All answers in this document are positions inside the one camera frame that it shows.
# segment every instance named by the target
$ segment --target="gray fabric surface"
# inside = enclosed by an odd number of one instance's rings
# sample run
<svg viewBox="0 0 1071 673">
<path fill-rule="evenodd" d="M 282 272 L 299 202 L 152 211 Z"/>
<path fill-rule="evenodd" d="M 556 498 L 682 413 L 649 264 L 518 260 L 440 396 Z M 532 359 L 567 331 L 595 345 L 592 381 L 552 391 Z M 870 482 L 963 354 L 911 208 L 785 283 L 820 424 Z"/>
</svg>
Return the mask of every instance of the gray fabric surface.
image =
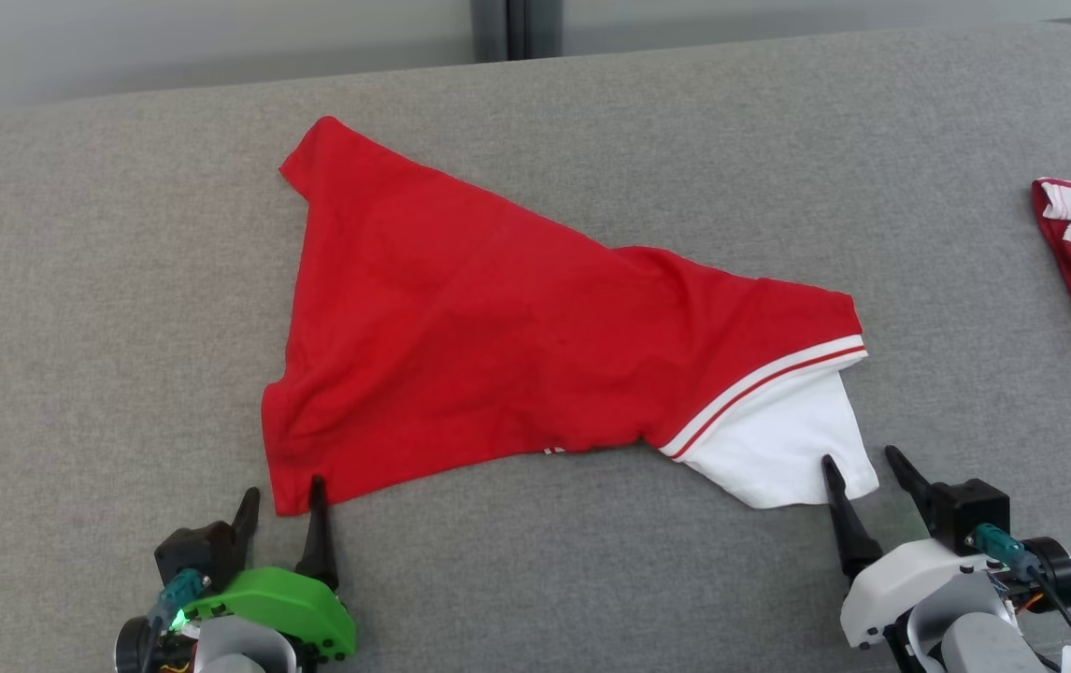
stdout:
<svg viewBox="0 0 1071 673">
<path fill-rule="evenodd" d="M 152 547 L 268 492 L 305 211 L 275 167 L 326 114 L 604 243 L 850 293 L 870 530 L 921 535 L 895 443 L 1071 550 L 1071 305 L 1027 195 L 1071 178 L 1069 26 L 121 95 L 0 120 L 0 672 L 107 669 Z M 305 520 L 261 513 L 257 563 L 292 562 Z M 477 465 L 334 525 L 350 673 L 891 668 L 842 642 L 823 508 L 750 510 L 647 448 Z"/>
</svg>

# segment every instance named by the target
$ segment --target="white trim on maroon garment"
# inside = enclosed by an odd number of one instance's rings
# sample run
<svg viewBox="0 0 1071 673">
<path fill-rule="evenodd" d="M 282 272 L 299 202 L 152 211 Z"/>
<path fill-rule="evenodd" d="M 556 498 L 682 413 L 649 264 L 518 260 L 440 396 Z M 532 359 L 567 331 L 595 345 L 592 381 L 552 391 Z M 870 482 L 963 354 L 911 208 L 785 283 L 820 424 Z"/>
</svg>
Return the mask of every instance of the white trim on maroon garment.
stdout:
<svg viewBox="0 0 1071 673">
<path fill-rule="evenodd" d="M 831 454 L 847 497 L 876 490 L 876 470 L 840 370 L 868 356 L 860 335 L 828 341 L 737 380 L 660 450 L 754 508 L 826 502 L 820 460 Z"/>
</svg>

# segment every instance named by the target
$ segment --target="white stripe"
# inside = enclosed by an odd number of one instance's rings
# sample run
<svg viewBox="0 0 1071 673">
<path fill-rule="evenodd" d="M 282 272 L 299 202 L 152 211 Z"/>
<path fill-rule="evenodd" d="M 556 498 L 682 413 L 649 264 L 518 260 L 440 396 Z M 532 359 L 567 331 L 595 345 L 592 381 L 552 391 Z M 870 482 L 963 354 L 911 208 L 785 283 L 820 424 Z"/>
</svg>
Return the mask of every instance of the white stripe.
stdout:
<svg viewBox="0 0 1071 673">
<path fill-rule="evenodd" d="M 830 354 L 838 354 L 840 350 L 856 348 L 857 346 L 863 346 L 863 336 L 859 333 L 853 333 L 851 336 L 843 336 L 842 340 L 827 341 L 825 344 L 818 344 L 816 346 L 797 350 L 795 354 L 790 354 L 788 356 L 784 356 L 783 358 L 775 359 L 775 361 L 766 363 L 766 365 L 737 380 L 734 386 L 727 388 L 726 391 L 721 393 L 721 395 L 712 400 L 710 404 L 707 404 L 706 408 L 703 408 L 697 416 L 693 417 L 693 420 L 685 423 L 685 427 L 677 433 L 676 437 L 673 437 L 670 443 L 665 444 L 664 447 L 660 447 L 660 452 L 663 452 L 663 454 L 668 458 L 676 455 L 677 451 L 681 451 L 681 448 L 684 448 L 685 444 L 689 444 L 689 440 L 693 438 L 693 435 L 696 435 L 697 432 L 702 430 L 702 428 L 706 425 L 711 418 L 714 418 L 715 414 L 719 414 L 719 410 L 723 409 L 723 406 L 726 406 L 727 402 L 741 395 L 741 393 L 748 391 L 749 388 L 756 386 L 756 384 L 760 383 L 760 380 L 764 380 L 771 375 L 779 374 L 779 372 L 783 370 L 788 370 L 790 367 L 799 365 L 801 362 L 812 361 L 814 358 L 829 356 Z M 797 370 L 797 372 L 825 370 L 830 367 L 839 367 L 840 370 L 843 370 L 843 368 L 847 367 L 848 363 L 855 362 L 857 359 L 861 359 L 863 357 L 868 357 L 868 353 L 864 353 L 864 350 L 856 350 L 856 353 L 853 354 L 831 358 L 829 361 L 814 362 L 812 367 L 801 368 L 800 370 Z M 738 407 L 739 405 L 733 405 L 731 408 L 728 408 L 725 414 L 730 414 L 733 409 Z M 698 437 L 698 443 L 700 443 L 703 437 Z"/>
</svg>

